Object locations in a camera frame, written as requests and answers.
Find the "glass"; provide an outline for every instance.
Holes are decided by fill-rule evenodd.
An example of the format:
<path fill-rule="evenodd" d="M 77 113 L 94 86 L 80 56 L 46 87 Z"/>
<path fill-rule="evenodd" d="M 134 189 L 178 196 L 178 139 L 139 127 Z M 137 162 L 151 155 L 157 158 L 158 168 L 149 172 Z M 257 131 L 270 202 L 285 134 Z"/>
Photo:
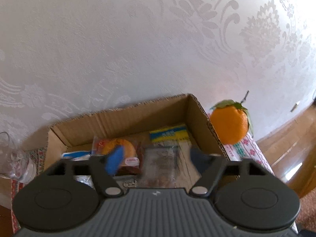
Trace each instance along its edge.
<path fill-rule="evenodd" d="M 36 167 L 29 155 L 17 148 L 7 132 L 0 133 L 0 177 L 30 182 L 36 175 Z"/>

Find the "corrugated cardboard edge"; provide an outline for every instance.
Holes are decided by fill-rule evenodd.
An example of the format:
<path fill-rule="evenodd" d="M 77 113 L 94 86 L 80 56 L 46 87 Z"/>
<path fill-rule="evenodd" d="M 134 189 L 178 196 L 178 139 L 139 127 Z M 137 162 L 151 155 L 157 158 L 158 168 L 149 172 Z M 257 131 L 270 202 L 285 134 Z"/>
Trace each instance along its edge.
<path fill-rule="evenodd" d="M 122 111 L 122 110 L 126 110 L 126 109 L 129 109 L 129 108 L 145 105 L 145 104 L 148 104 L 148 103 L 155 103 L 155 102 L 162 101 L 162 100 L 170 100 L 170 99 L 173 99 L 173 98 L 176 98 L 176 97 L 188 97 L 190 95 L 192 95 L 192 94 L 190 94 L 190 93 L 182 93 L 182 94 L 177 94 L 177 95 L 174 95 L 174 96 L 162 97 L 162 98 L 158 98 L 158 99 L 154 99 L 154 100 L 148 100 L 148 101 L 139 102 L 139 103 L 127 106 L 125 108 L 113 108 L 113 109 L 105 109 L 105 110 L 96 111 L 96 112 L 83 113 L 83 114 L 79 114 L 77 116 L 71 117 L 70 119 L 65 119 L 62 122 L 57 122 L 57 123 L 55 123 L 53 125 L 50 125 L 49 128 L 52 129 L 53 127 L 58 126 L 59 124 L 62 124 L 62 123 L 65 123 L 65 122 L 74 121 L 76 119 L 80 119 L 80 118 L 84 118 L 84 117 L 92 117 L 92 116 L 94 116 L 96 114 L 99 114 L 99 113 L 110 112 L 110 111 Z"/>
<path fill-rule="evenodd" d="M 219 148 L 222 150 L 224 157 L 229 161 L 230 159 L 229 159 L 229 157 L 228 157 L 228 155 L 227 155 L 227 153 L 226 153 L 226 150 L 225 150 L 225 148 L 224 148 L 224 145 L 223 145 L 223 144 L 221 143 L 221 141 L 219 140 L 219 137 L 218 137 L 217 133 L 215 132 L 215 129 L 214 129 L 212 123 L 210 122 L 210 119 L 209 119 L 209 117 L 207 116 L 207 114 L 206 114 L 205 110 L 203 109 L 202 105 L 200 104 L 200 102 L 198 101 L 198 99 L 197 99 L 193 94 L 188 93 L 187 95 L 190 96 L 190 97 L 192 97 L 192 99 L 195 100 L 195 102 L 196 102 L 197 105 L 199 106 L 200 110 L 203 112 L 203 114 L 204 114 L 205 117 L 207 118 L 207 127 L 208 127 L 208 129 L 210 130 L 210 132 L 212 133 L 212 135 L 213 135 L 214 138 L 216 139 L 217 144 L 218 144 Z"/>

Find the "label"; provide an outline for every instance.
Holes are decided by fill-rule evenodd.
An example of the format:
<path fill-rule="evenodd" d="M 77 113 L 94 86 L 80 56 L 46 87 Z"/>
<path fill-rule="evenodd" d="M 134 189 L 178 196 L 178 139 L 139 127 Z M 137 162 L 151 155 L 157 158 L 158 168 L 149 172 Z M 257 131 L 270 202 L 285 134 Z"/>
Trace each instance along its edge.
<path fill-rule="evenodd" d="M 125 159 L 125 164 L 127 166 L 139 166 L 139 159 L 136 158 L 136 157 L 126 158 Z"/>
<path fill-rule="evenodd" d="M 188 140 L 189 135 L 185 125 L 179 125 L 171 128 L 163 128 L 150 132 L 152 142 L 168 141 L 168 140 Z"/>

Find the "yellow and blue package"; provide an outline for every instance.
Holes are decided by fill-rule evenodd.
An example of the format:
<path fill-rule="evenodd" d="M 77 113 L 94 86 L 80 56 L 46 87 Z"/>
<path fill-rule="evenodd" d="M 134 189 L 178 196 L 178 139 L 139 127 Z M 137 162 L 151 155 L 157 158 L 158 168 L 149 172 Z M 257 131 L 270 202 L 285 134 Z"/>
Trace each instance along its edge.
<path fill-rule="evenodd" d="M 150 139 L 154 143 L 162 141 L 180 141 L 189 140 L 189 135 L 186 130 L 186 126 L 183 124 L 151 131 Z"/>

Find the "wooden floor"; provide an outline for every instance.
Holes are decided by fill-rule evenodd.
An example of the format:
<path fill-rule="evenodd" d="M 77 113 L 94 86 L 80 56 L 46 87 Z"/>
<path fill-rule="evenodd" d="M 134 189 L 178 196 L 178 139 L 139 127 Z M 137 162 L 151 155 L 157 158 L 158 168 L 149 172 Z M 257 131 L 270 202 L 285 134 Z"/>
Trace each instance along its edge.
<path fill-rule="evenodd" d="M 286 182 L 300 197 L 316 187 L 315 106 L 311 106 L 295 120 L 257 144 L 275 175 Z M 287 181 L 286 173 L 301 162 L 302 166 Z"/>

